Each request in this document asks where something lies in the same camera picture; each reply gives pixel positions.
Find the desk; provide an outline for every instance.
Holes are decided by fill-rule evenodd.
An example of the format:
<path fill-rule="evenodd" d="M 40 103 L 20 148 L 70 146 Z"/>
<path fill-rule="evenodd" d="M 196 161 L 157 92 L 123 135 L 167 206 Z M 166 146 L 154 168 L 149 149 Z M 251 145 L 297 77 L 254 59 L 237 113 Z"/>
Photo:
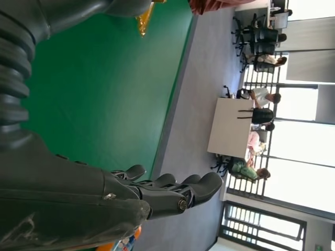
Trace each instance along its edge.
<path fill-rule="evenodd" d="M 250 110 L 253 100 L 219 98 L 208 144 L 208 152 L 245 158 L 247 150 L 250 119 L 237 119 L 250 115 L 239 110 Z"/>
<path fill-rule="evenodd" d="M 270 8 L 271 0 L 256 0 L 254 2 L 241 4 L 235 9 L 236 12 L 242 12 L 243 10 L 251 9 L 267 9 L 266 24 L 267 27 L 270 26 Z"/>

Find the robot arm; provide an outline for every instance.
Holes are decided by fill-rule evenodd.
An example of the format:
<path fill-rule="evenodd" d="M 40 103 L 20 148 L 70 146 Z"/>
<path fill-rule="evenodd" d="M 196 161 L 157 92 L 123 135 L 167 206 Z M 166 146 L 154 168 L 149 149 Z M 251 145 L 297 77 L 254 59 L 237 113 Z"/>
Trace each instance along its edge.
<path fill-rule="evenodd" d="M 49 152 L 21 129 L 28 111 L 36 46 L 104 13 L 135 16 L 151 0 L 0 1 L 0 249 L 63 250 L 129 236 L 147 219 L 175 215 L 210 199 L 222 185 L 214 173 L 194 184 L 135 183 Z"/>

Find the gray carpet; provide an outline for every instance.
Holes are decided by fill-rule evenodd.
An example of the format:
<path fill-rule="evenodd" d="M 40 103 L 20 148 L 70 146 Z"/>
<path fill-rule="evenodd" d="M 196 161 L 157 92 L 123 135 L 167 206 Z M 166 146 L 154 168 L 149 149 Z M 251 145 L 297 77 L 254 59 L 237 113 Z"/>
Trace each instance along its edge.
<path fill-rule="evenodd" d="M 232 9 L 198 18 L 182 81 L 165 125 L 155 171 L 172 173 L 178 181 L 209 172 L 207 153 L 212 122 L 223 85 L 236 91 L 240 74 L 232 45 Z M 148 221 L 135 251 L 205 251 L 216 237 L 222 203 L 219 192 L 210 201 L 182 215 Z"/>

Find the gold object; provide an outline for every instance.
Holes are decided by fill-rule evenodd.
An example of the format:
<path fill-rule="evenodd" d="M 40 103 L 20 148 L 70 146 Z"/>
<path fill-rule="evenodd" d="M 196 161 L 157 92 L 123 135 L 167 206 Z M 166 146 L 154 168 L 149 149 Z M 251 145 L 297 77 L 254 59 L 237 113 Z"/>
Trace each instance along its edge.
<path fill-rule="evenodd" d="M 138 21 L 138 31 L 141 36 L 144 37 L 147 32 L 147 25 L 149 24 L 149 21 L 153 14 L 154 6 L 156 3 L 165 3 L 166 1 L 166 0 L 153 0 L 148 10 L 141 14 L 141 16 L 136 17 L 136 20 Z"/>

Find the white shirt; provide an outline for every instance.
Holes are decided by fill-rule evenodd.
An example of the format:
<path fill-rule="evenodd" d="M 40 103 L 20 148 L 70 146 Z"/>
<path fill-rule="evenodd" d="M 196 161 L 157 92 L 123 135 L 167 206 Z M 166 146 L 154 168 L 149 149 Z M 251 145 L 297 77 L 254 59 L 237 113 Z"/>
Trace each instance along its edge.
<path fill-rule="evenodd" d="M 256 100 L 259 103 L 260 107 L 264 107 L 270 101 L 265 99 L 266 95 L 268 94 L 268 89 L 266 88 L 255 88 L 253 90 L 255 93 Z"/>
<path fill-rule="evenodd" d="M 278 60 L 277 60 L 275 56 L 272 55 L 261 55 L 259 56 L 259 62 L 265 62 L 268 64 L 277 64 Z"/>

